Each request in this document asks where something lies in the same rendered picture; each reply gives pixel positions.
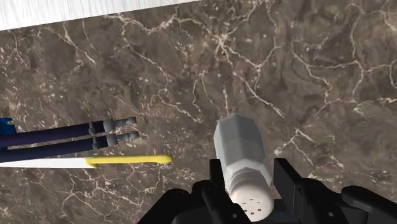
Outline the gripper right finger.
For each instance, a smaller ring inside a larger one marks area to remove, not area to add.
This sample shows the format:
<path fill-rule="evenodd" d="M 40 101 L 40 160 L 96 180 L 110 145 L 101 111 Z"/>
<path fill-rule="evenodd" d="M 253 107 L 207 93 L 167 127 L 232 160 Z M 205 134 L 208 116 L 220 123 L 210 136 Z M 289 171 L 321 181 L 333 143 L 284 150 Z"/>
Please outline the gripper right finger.
<path fill-rule="evenodd" d="M 285 158 L 274 159 L 274 186 L 281 198 L 267 224 L 397 224 L 397 203 L 362 186 L 334 192 Z"/>

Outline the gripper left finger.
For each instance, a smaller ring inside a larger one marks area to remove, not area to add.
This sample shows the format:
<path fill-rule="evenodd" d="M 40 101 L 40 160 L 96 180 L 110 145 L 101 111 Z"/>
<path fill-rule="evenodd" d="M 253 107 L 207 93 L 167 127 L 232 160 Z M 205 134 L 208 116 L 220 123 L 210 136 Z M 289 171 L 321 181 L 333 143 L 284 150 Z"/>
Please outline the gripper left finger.
<path fill-rule="evenodd" d="M 251 224 L 240 205 L 225 190 L 221 162 L 209 162 L 209 179 L 193 184 L 192 191 L 167 190 L 137 224 Z"/>

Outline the grey salt shaker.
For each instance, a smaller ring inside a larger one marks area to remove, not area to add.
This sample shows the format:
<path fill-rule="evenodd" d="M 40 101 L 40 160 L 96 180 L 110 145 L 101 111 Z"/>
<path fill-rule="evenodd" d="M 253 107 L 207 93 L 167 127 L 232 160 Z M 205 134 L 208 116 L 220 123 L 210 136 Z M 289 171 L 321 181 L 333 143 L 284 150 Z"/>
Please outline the grey salt shaker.
<path fill-rule="evenodd" d="M 220 119 L 213 141 L 230 199 L 250 221 L 264 220 L 274 208 L 272 168 L 255 121 L 237 113 Z"/>

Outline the white and yellow pen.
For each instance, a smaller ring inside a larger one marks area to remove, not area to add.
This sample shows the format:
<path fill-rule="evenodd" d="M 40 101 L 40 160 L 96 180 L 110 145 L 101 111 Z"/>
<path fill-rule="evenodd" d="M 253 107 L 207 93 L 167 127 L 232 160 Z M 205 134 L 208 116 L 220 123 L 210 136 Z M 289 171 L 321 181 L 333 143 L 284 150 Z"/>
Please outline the white and yellow pen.
<path fill-rule="evenodd" d="M 96 169 L 101 164 L 168 164 L 173 161 L 172 155 L 122 155 L 87 158 L 40 158 L 2 162 L 0 167 L 38 168 L 38 169 Z"/>

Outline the blue object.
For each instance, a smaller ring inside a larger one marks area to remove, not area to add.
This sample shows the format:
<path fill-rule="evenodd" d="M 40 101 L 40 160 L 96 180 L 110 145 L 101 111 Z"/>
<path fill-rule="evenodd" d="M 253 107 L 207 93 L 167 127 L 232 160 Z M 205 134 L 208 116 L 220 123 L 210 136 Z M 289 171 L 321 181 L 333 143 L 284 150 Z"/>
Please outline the blue object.
<path fill-rule="evenodd" d="M 11 118 L 0 118 L 0 150 L 8 149 L 8 145 L 4 143 L 4 137 L 17 133 L 14 124 L 9 124 L 12 121 Z"/>

